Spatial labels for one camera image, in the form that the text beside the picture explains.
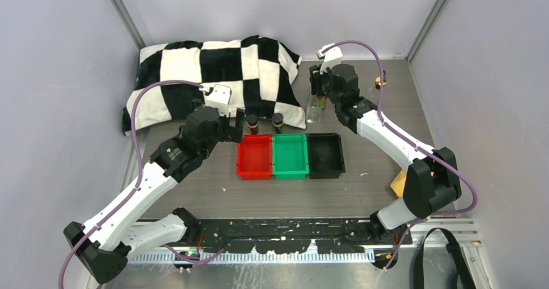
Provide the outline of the clear glass oil bottle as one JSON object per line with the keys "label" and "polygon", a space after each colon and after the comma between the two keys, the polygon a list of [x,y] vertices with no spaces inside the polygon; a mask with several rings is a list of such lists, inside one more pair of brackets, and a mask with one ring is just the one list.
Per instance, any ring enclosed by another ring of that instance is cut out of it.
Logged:
{"label": "clear glass oil bottle", "polygon": [[322,112],[326,108],[327,98],[325,96],[310,94],[306,109],[306,122],[319,123],[322,119]]}

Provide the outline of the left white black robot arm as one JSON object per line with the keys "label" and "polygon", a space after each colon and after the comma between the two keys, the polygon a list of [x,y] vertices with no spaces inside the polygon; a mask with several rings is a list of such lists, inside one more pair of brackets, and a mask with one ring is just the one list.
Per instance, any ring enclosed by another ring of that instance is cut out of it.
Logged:
{"label": "left white black robot arm", "polygon": [[172,242],[191,246],[201,232],[198,219],[184,208],[138,229],[133,224],[151,205],[197,170],[219,142],[239,143],[245,112],[234,125],[217,108],[199,106],[178,134],[162,142],[138,176],[107,207],[85,223],[63,230],[73,253],[100,284],[115,279],[140,254]]}

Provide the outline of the brown sauce glass bottle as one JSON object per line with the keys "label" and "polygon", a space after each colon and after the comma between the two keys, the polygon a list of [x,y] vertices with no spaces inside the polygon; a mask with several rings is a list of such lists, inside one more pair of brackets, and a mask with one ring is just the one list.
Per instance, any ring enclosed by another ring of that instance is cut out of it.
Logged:
{"label": "brown sauce glass bottle", "polygon": [[380,90],[382,87],[385,87],[387,84],[387,72],[385,70],[382,70],[382,73],[380,76],[378,76],[375,81],[375,88]]}

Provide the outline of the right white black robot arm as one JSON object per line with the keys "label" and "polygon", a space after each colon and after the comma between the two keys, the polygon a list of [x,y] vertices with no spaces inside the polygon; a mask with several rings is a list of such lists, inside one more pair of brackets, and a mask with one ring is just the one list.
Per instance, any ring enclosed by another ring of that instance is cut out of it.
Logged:
{"label": "right white black robot arm", "polygon": [[427,218],[461,197],[454,153],[422,143],[379,113],[373,102],[361,96],[353,66],[339,64],[323,71],[313,65],[309,81],[312,94],[332,103],[343,126],[374,143],[406,172],[402,196],[370,217],[373,241],[386,244],[397,227]]}

